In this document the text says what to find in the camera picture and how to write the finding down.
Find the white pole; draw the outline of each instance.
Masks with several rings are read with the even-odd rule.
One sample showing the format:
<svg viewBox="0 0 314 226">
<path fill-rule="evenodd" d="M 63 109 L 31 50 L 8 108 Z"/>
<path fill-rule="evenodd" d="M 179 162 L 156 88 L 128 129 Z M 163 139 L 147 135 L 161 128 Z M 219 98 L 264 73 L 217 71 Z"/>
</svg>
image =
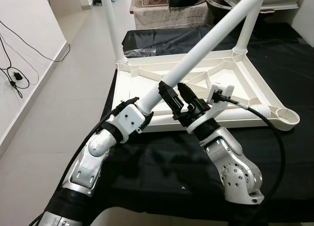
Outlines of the white pole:
<svg viewBox="0 0 314 226">
<path fill-rule="evenodd" d="M 247 15 L 239 39 L 237 40 L 236 46 L 233 48 L 233 51 L 235 53 L 247 53 L 247 44 L 249 43 L 249 40 L 251 38 L 253 28 L 256 23 L 257 17 L 259 16 L 262 4 L 262 0 L 256 3 L 256 6 Z"/>
<path fill-rule="evenodd" d="M 116 56 L 115 62 L 117 64 L 125 63 L 127 62 L 127 58 L 124 56 L 122 44 L 119 42 L 118 27 L 114 16 L 112 2 L 111 0 L 102 0 L 102 3 L 107 19 L 111 43 Z"/>
<path fill-rule="evenodd" d="M 162 80 L 171 87 L 176 86 L 260 1 L 241 0 Z M 158 93 L 158 85 L 156 85 L 136 104 L 143 113 L 149 114 L 160 100 L 161 96 Z"/>
</svg>

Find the power adapter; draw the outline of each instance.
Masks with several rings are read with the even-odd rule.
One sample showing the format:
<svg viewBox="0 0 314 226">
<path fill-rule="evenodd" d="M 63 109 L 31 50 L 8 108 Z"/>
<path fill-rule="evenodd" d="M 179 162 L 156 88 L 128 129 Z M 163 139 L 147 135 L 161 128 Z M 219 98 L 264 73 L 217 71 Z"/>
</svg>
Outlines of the power adapter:
<svg viewBox="0 0 314 226">
<path fill-rule="evenodd" d="M 23 78 L 19 72 L 13 72 L 13 75 L 16 80 L 22 80 Z"/>
</svg>

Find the white plastic base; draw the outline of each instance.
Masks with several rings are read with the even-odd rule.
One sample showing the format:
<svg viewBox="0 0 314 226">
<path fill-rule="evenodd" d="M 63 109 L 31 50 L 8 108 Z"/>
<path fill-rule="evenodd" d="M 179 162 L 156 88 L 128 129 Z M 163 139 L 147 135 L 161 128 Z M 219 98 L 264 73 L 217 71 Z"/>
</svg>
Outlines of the white plastic base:
<svg viewBox="0 0 314 226">
<path fill-rule="evenodd" d="M 128 59 L 128 65 L 117 65 L 112 107 L 115 108 L 121 100 L 143 97 L 183 56 L 184 54 L 131 58 Z M 182 82 L 204 100 L 213 83 L 234 85 L 232 99 L 246 105 L 268 106 L 271 111 L 270 120 L 280 130 L 290 130 L 300 121 L 297 113 L 283 106 L 248 57 L 232 50 L 210 52 Z M 161 101 L 153 112 L 152 121 L 144 132 L 185 130 L 179 122 L 172 119 L 172 112 L 165 102 Z M 227 128 L 265 126 L 262 120 L 234 105 L 229 105 L 216 120 Z"/>
</svg>

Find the robotic arm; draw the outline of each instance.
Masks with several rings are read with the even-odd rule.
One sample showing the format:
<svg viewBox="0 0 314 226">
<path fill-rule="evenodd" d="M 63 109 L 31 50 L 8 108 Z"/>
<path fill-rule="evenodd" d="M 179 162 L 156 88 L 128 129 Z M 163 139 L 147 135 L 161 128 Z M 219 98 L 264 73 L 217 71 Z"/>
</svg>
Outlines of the robotic arm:
<svg viewBox="0 0 314 226">
<path fill-rule="evenodd" d="M 200 140 L 200 146 L 215 164 L 222 184 L 225 199 L 239 204 L 260 204 L 264 197 L 260 192 L 262 174 L 258 167 L 243 154 L 241 145 L 214 118 L 223 112 L 227 102 L 220 97 L 230 97 L 234 87 L 213 85 L 209 94 L 209 107 L 186 85 L 179 83 L 181 97 L 188 103 L 187 111 L 181 112 L 183 102 L 178 95 L 161 81 L 159 93 L 187 131 Z M 39 226 L 81 226 L 101 166 L 110 149 L 117 143 L 125 143 L 133 132 L 141 133 L 150 122 L 153 113 L 144 115 L 137 107 L 138 98 L 122 102 L 112 113 L 114 118 L 106 121 L 99 132 L 93 134 L 84 145 L 79 158 L 68 172 L 60 188 L 57 188 L 48 203 Z"/>
</svg>

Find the black cloth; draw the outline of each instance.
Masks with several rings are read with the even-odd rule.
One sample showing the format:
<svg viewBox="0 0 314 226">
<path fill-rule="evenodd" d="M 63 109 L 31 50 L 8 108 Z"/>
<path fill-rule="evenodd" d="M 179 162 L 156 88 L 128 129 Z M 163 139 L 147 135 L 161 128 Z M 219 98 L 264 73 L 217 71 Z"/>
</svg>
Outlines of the black cloth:
<svg viewBox="0 0 314 226">
<path fill-rule="evenodd" d="M 129 31 L 124 51 L 153 48 L 156 55 L 187 53 L 211 27 Z M 240 27 L 215 50 L 231 49 Z M 266 207 L 269 222 L 313 222 L 313 48 L 288 24 L 258 24 L 248 57 L 281 102 L 301 121 L 281 132 L 287 148 L 284 179 Z M 115 78 L 104 113 L 111 110 Z M 263 174 L 261 192 L 273 185 L 279 165 L 278 144 L 267 127 L 230 132 Z M 238 205 L 224 200 L 217 170 L 198 140 L 184 131 L 144 133 L 114 148 L 102 168 L 87 222 L 103 210 L 120 206 L 191 219 L 231 221 Z"/>
</svg>

